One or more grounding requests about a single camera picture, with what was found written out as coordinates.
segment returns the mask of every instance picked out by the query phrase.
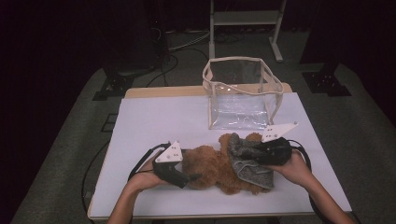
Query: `white triangular tab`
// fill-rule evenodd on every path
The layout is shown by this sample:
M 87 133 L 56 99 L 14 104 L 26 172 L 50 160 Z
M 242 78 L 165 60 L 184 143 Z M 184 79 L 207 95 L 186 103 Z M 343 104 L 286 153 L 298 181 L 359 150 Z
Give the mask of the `white triangular tab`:
M 157 159 L 156 162 L 171 162 L 171 161 L 183 161 L 183 155 L 181 154 L 180 143 L 176 141 L 172 146 L 167 148 Z
M 262 142 L 269 142 L 272 140 L 276 140 L 297 126 L 298 126 L 297 121 L 294 123 L 287 123 L 287 124 L 268 125 L 265 127 L 262 133 Z

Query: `white shelf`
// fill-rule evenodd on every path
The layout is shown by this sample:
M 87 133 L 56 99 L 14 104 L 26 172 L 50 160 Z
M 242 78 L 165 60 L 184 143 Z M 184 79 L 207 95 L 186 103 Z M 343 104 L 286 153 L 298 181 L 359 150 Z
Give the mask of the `white shelf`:
M 276 24 L 278 14 L 278 10 L 215 12 L 214 25 Z

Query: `person's right hand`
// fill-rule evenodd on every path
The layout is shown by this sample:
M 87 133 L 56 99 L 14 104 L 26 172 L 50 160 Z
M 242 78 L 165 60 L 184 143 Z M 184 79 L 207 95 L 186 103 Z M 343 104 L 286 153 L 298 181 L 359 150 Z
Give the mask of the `person's right hand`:
M 282 166 L 267 165 L 271 170 L 277 171 L 290 182 L 305 187 L 307 182 L 314 177 L 305 164 L 301 153 L 294 149 L 291 152 L 291 158 Z
M 158 176 L 156 176 L 152 171 L 152 162 L 160 153 L 161 151 L 157 152 L 155 156 L 151 157 L 143 164 L 139 171 L 128 181 L 126 185 L 127 188 L 144 190 L 154 188 L 158 185 L 168 184 L 166 181 L 161 180 Z

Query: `brown plush toy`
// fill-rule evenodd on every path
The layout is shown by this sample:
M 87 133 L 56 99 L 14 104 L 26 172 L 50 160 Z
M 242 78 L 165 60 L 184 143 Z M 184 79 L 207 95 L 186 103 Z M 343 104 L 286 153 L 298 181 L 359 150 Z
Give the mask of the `brown plush toy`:
M 181 163 L 183 173 L 200 175 L 199 178 L 190 180 L 188 185 L 193 189 L 207 189 L 217 185 L 221 191 L 229 195 L 238 193 L 241 189 L 251 191 L 255 195 L 260 192 L 268 192 L 269 189 L 238 178 L 227 154 L 230 136 L 230 133 L 226 133 L 219 138 L 220 151 L 213 147 L 200 146 L 184 153 Z M 262 136 L 259 133 L 251 133 L 246 139 L 261 141 Z

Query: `gray floor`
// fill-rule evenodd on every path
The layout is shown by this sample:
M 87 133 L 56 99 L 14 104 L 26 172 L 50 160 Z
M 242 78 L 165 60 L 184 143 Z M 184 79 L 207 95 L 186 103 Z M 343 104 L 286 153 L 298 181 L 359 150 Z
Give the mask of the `gray floor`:
M 267 33 L 249 34 L 242 41 L 228 45 L 217 44 L 216 53 L 217 57 L 241 55 L 263 58 L 281 81 L 288 82 L 298 92 L 332 168 L 361 222 L 394 223 L 395 128 L 365 91 L 356 74 L 342 64 L 335 74 L 352 96 L 329 97 L 310 92 L 302 72 L 318 71 L 321 64 L 299 64 L 308 34 L 282 32 L 279 35 L 278 45 L 285 59 L 283 63 L 275 61 Z M 196 35 L 171 34 L 169 37 L 170 46 L 175 47 L 196 38 Z M 208 55 L 207 44 L 191 48 Z M 177 67 L 167 73 L 169 86 L 201 85 L 205 56 L 195 50 L 183 50 L 173 55 L 178 62 Z M 175 62 L 172 58 L 163 70 Z M 158 74 L 160 71 L 137 78 L 134 87 L 145 87 Z M 121 99 L 92 100 L 105 79 L 103 70 L 99 69 L 86 84 L 12 223 L 90 223 L 81 201 L 82 179 L 92 158 L 111 137 L 111 133 L 102 132 L 102 127 L 109 114 L 118 113 Z M 150 85 L 154 86 L 163 86 L 163 79 L 157 78 Z M 93 192 L 105 154 L 106 149 L 93 162 L 83 192 Z M 85 199 L 86 204 L 89 202 L 89 198 Z M 215 220 L 168 220 L 166 223 L 215 223 Z M 267 222 L 259 217 L 220 219 L 216 223 Z M 280 223 L 321 222 L 314 216 L 298 216 L 282 217 Z

